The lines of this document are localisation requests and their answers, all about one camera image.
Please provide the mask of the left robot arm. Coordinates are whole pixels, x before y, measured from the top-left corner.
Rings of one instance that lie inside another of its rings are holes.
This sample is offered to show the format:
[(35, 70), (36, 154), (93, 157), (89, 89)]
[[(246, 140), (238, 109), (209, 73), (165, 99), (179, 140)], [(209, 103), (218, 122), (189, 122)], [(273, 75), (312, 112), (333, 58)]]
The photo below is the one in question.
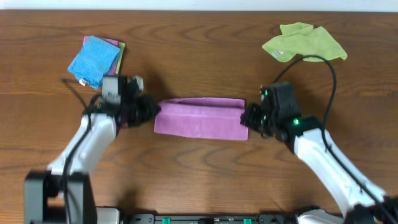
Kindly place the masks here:
[(123, 126), (138, 127), (160, 107), (151, 96), (97, 94), (84, 105), (78, 131), (45, 170), (32, 170), (24, 180), (24, 223), (122, 223), (122, 212), (95, 204), (90, 177), (104, 151)]

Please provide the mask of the purple microfiber cloth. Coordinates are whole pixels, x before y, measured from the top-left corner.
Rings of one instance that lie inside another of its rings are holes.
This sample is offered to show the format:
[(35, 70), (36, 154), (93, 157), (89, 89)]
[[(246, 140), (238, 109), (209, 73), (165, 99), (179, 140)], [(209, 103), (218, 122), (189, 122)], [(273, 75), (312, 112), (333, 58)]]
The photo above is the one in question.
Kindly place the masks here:
[(245, 141), (241, 124), (245, 101), (235, 98), (174, 98), (159, 103), (154, 131), (186, 138)]

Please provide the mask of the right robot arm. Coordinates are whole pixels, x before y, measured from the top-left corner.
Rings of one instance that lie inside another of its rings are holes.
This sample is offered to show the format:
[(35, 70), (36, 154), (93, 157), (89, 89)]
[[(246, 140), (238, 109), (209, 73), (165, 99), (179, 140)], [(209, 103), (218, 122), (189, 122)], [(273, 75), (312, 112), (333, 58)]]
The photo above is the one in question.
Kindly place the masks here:
[(251, 104), (241, 124), (284, 143), (315, 173), (341, 211), (338, 217), (316, 208), (298, 215), (298, 223), (397, 223), (397, 199), (362, 174), (315, 117), (279, 118), (275, 109)]

